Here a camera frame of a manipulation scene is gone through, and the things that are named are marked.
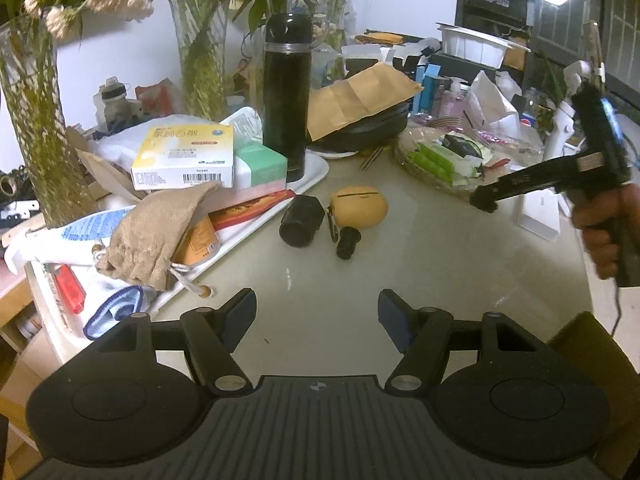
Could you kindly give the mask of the person's right hand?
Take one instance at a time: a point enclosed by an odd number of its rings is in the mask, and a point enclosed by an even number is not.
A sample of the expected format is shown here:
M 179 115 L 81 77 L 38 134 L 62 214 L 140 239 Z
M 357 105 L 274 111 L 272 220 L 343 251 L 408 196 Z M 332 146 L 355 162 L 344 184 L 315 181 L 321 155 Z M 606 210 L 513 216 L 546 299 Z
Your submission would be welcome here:
M 585 250 L 596 266 L 601 280 L 615 278 L 622 258 L 620 244 L 614 242 L 604 228 L 605 222 L 623 219 L 639 246 L 640 198 L 639 187 L 627 184 L 616 190 L 608 190 L 576 206 L 572 212 L 573 226 L 582 232 Z

